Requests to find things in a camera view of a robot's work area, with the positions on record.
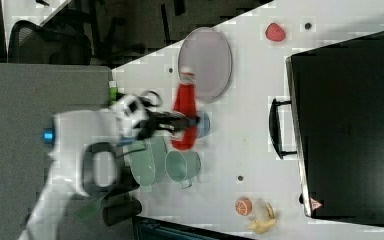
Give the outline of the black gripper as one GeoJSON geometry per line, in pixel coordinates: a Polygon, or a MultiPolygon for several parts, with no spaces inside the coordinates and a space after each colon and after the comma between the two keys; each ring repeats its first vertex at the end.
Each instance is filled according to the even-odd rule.
{"type": "Polygon", "coordinates": [[[163,122],[165,124],[159,125],[159,116],[157,112],[148,111],[148,119],[140,120],[136,125],[138,130],[137,139],[144,140],[151,138],[158,130],[166,130],[171,133],[186,131],[191,128],[192,125],[197,125],[200,122],[200,117],[188,117],[179,112],[164,112],[163,122]]]}

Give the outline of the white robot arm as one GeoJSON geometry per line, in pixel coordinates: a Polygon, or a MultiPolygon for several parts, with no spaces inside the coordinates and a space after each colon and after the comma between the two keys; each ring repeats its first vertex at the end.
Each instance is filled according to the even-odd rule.
{"type": "Polygon", "coordinates": [[[193,93],[179,93],[171,112],[155,108],[144,95],[118,93],[107,108],[54,115],[48,177],[17,240],[56,240],[74,196],[92,197],[114,189],[114,178],[105,184],[98,181],[108,172],[96,170],[94,162],[108,159],[118,167],[117,148],[147,140],[162,130],[180,137],[175,144],[181,150],[194,145],[200,118],[193,93]]]}

